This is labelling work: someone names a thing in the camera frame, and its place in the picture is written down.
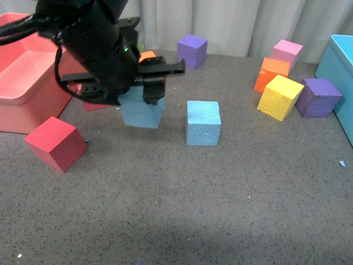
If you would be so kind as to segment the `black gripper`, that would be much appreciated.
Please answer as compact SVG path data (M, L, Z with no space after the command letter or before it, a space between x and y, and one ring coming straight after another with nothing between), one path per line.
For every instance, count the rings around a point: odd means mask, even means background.
M120 19L116 24L104 18L81 19L67 28L65 48L87 70L64 75L64 85L82 84L79 98L93 104L119 105L119 95L133 86L143 87L143 101L157 105L165 96L165 77L185 72L185 61L167 64L158 56L138 63L139 17Z

